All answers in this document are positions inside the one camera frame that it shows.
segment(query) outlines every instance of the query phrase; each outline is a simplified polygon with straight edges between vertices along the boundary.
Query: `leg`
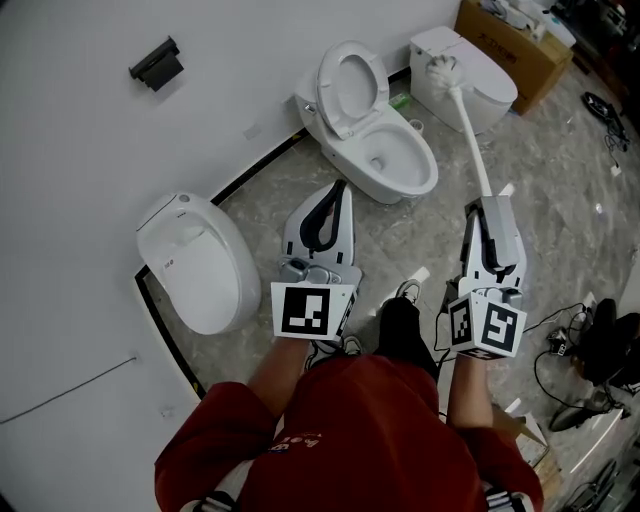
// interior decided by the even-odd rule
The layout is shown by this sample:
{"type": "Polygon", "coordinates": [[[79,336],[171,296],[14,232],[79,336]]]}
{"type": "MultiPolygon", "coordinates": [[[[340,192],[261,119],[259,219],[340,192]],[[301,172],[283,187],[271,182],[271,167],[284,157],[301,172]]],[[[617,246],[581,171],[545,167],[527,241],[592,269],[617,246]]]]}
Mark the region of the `leg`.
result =
{"type": "Polygon", "coordinates": [[[438,381],[438,367],[420,336],[420,311],[406,297],[391,299],[384,306],[380,317],[380,341],[374,353],[413,363],[438,381]]]}

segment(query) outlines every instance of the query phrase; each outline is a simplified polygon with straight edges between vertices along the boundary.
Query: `sleeve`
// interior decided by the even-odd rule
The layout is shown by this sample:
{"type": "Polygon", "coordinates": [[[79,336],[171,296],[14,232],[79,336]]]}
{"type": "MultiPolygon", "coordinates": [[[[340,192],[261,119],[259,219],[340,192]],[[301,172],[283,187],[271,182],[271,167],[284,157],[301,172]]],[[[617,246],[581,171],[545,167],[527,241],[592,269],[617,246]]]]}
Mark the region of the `sleeve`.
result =
{"type": "Polygon", "coordinates": [[[177,512],[213,492],[244,460],[263,453],[277,420],[245,385],[213,386],[162,451],[155,465],[155,491],[163,512],[177,512]]]}
{"type": "Polygon", "coordinates": [[[458,430],[478,467],[480,478],[509,492],[529,496],[536,512],[542,512],[544,497],[538,475],[527,464],[515,441],[492,428],[458,430]]]}

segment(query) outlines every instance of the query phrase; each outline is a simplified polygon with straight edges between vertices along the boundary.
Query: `forearm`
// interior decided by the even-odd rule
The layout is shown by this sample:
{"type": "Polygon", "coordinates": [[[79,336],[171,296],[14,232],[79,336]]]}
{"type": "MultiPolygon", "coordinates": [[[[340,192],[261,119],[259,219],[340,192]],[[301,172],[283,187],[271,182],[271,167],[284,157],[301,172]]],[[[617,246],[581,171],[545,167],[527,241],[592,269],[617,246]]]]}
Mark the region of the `forearm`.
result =
{"type": "Polygon", "coordinates": [[[486,361],[459,355],[455,364],[447,423],[454,428],[492,427],[486,361]]]}
{"type": "Polygon", "coordinates": [[[275,418],[293,397],[308,348],[308,340],[277,338],[247,384],[275,418]]]}

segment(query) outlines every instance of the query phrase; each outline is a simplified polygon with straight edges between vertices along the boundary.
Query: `sticker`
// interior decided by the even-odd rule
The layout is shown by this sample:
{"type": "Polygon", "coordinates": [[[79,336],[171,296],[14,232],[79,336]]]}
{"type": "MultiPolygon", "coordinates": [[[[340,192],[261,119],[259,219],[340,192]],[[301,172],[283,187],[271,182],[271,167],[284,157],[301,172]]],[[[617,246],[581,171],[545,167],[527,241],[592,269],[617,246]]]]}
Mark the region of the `sticker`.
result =
{"type": "Polygon", "coordinates": [[[329,297],[326,288],[287,288],[282,310],[282,331],[326,336],[329,297]]]}
{"type": "Polygon", "coordinates": [[[460,345],[472,340],[471,315],[469,314],[469,299],[459,302],[449,310],[451,318],[452,344],[460,345]]]}
{"type": "Polygon", "coordinates": [[[517,323],[517,313],[492,303],[487,304],[481,343],[511,352],[516,339],[517,323]]]}

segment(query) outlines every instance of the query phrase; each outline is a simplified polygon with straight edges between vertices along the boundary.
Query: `foot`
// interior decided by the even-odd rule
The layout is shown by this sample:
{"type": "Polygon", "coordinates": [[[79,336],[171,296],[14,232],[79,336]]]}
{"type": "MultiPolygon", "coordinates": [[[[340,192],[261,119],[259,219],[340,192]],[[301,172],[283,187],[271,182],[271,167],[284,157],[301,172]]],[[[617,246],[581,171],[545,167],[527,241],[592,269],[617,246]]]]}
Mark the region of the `foot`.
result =
{"type": "Polygon", "coordinates": [[[422,285],[419,281],[409,279],[400,285],[400,288],[398,288],[398,291],[396,292],[396,297],[404,297],[415,306],[416,302],[418,302],[418,299],[420,298],[421,290],[422,285]]]}
{"type": "Polygon", "coordinates": [[[344,353],[348,356],[359,356],[362,354],[362,344],[355,336],[347,336],[344,339],[344,353]]]}

